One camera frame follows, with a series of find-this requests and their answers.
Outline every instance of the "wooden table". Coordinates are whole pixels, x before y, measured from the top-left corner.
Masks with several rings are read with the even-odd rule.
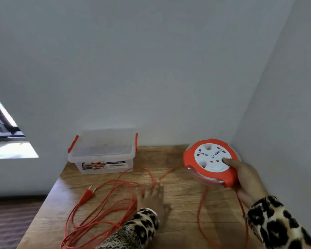
[[[141,147],[134,159],[134,171],[126,173],[122,179],[148,185],[151,178],[139,167],[149,169],[157,178],[170,168],[183,164],[185,149],[186,146]],[[66,218],[85,189],[116,179],[117,176],[117,173],[82,175],[74,164],[68,163],[17,249],[59,248]],[[168,174],[162,182],[165,202],[171,204],[173,210],[166,226],[157,234],[150,248],[212,248],[200,233],[196,220],[204,186],[195,181],[183,167]],[[108,194],[109,189],[110,186],[97,191],[95,197],[81,206],[76,220],[83,220]],[[122,188],[113,198],[130,197],[129,194],[129,190]],[[120,217],[122,213],[118,212],[111,214],[109,219],[118,221]],[[200,218],[204,232],[222,249],[243,248],[244,220],[234,191],[229,188],[211,188]],[[88,235],[95,236],[107,227],[95,227]],[[263,248],[251,232],[248,248]]]

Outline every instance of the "floor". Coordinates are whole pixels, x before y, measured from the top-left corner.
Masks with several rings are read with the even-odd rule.
[[[16,249],[45,198],[0,199],[0,249]]]

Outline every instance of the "plastic storage box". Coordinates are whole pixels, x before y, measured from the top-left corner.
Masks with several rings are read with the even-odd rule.
[[[137,136],[133,128],[84,130],[69,148],[68,161],[82,174],[132,171]]]

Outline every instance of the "red cable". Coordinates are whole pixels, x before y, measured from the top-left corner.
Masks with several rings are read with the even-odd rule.
[[[169,171],[167,171],[165,174],[163,174],[161,177],[159,177],[159,180],[161,180],[162,178],[164,178],[168,173],[178,169],[179,167],[175,167]],[[151,174],[151,172],[145,168],[141,168],[143,170],[145,170],[146,172],[149,173],[149,175],[151,176],[152,179],[152,187],[155,186],[156,184],[156,180],[154,179],[153,175]],[[73,210],[70,212],[66,223],[65,223],[65,229],[64,229],[64,239],[61,243],[60,248],[61,249],[85,249],[85,248],[91,248],[94,249],[95,246],[91,246],[90,243],[93,242],[94,240],[96,240],[97,238],[101,237],[101,239],[99,241],[97,241],[97,245],[101,244],[105,239],[107,239],[112,233],[114,233],[115,231],[117,231],[120,227],[122,227],[127,221],[129,221],[133,215],[136,213],[137,211],[137,201],[134,197],[134,190],[132,188],[132,185],[137,185],[141,188],[142,193],[144,195],[144,188],[142,187],[141,184],[137,183],[137,182],[127,182],[127,181],[122,181],[120,180],[121,176],[126,173],[127,171],[129,171],[130,169],[126,170],[125,172],[121,173],[120,176],[115,179],[115,180],[109,180],[101,185],[99,185],[97,188],[95,188],[93,191],[91,191],[91,187],[88,188],[81,200],[78,202],[77,205],[75,205],[75,207],[73,208]],[[76,225],[74,223],[74,216],[75,213],[77,211],[77,209],[83,205],[86,201],[88,201],[89,199],[91,199],[94,195],[95,195],[95,191],[100,189],[101,187],[103,187],[105,184],[108,183],[112,183],[114,182],[111,191],[108,193],[108,195],[104,198],[104,200],[79,224]],[[111,194],[119,187],[121,186],[127,186],[130,190],[131,190],[131,197],[130,198],[125,198],[125,199],[121,199],[119,201],[116,201],[114,204],[110,205],[108,208],[105,209],[105,205],[108,203],[109,197],[111,196]],[[201,231],[201,233],[203,234],[204,238],[207,239],[207,241],[215,248],[215,249],[220,249],[220,247],[218,245],[216,245],[215,243],[213,243],[203,232],[201,225],[200,225],[200,221],[199,221],[199,216],[200,216],[200,211],[201,208],[205,202],[205,198],[206,195],[209,191],[209,188],[206,187],[202,199],[200,201],[199,204],[199,208],[198,208],[198,212],[197,212],[197,223],[198,223],[198,227],[199,230]],[[243,206],[241,201],[239,200],[239,198],[237,197],[239,204],[241,206],[241,210],[242,213],[245,215]],[[127,202],[126,205],[122,206],[119,205],[122,202]],[[126,210],[124,216],[120,219],[119,222],[112,222],[112,221],[106,221],[104,220],[104,218],[112,213],[112,212],[116,212],[116,211],[120,211],[120,210]],[[67,226],[68,223],[70,221],[71,226],[74,228],[74,230],[71,233],[67,233]],[[101,224],[101,223],[107,223],[112,225],[109,229],[99,233],[98,235],[96,235],[95,237],[89,239],[87,242],[83,243],[80,246],[75,246],[77,244],[77,242],[95,225],[97,224]],[[246,248],[247,243],[248,243],[248,225],[245,222],[245,229],[246,229],[246,237],[245,237],[245,244],[244,244],[244,248]]]

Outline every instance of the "socket hole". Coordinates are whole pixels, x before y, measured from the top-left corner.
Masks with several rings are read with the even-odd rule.
[[[204,144],[204,148],[206,150],[211,150],[211,144]]]
[[[199,165],[202,166],[203,168],[205,168],[206,167],[206,162],[200,162]]]

